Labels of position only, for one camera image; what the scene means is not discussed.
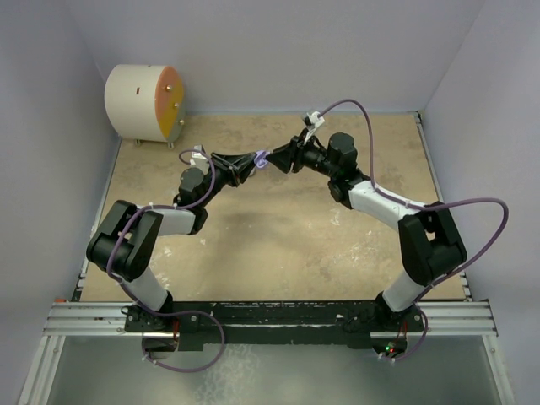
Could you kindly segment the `purple earbud charging case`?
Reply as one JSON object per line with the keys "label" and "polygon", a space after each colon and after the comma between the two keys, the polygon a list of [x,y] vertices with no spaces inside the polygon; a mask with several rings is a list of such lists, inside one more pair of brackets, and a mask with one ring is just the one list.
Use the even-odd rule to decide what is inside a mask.
{"label": "purple earbud charging case", "polygon": [[259,170],[264,169],[265,166],[268,164],[267,155],[268,155],[267,150],[259,150],[256,152],[256,157],[254,159],[254,162],[256,164],[256,167]]}

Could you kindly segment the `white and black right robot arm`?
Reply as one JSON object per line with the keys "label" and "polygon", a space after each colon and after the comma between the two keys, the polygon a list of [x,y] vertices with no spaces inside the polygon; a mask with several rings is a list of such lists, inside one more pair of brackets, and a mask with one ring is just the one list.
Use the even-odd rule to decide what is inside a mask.
{"label": "white and black right robot arm", "polygon": [[303,168],[329,178],[331,196],[343,206],[365,213],[398,233],[403,271],[376,298],[376,323],[394,330],[405,320],[405,311],[437,279],[450,274],[467,260],[467,251],[447,208],[427,211],[418,202],[398,202],[400,197],[371,184],[357,166],[354,139],[334,133],[327,147],[316,138],[294,137],[274,149],[265,160],[285,174]]}

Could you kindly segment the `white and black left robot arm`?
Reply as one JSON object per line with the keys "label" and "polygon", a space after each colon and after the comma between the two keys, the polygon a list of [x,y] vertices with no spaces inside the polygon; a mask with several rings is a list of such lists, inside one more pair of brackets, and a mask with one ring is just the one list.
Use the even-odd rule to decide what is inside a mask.
{"label": "white and black left robot arm", "polygon": [[168,235],[195,235],[204,226],[206,206],[226,186],[243,184],[257,167],[257,153],[224,155],[192,150],[171,205],[145,206],[118,200],[86,248],[86,258],[115,280],[141,308],[155,331],[173,322],[172,295],[154,276],[150,259],[156,240]]}

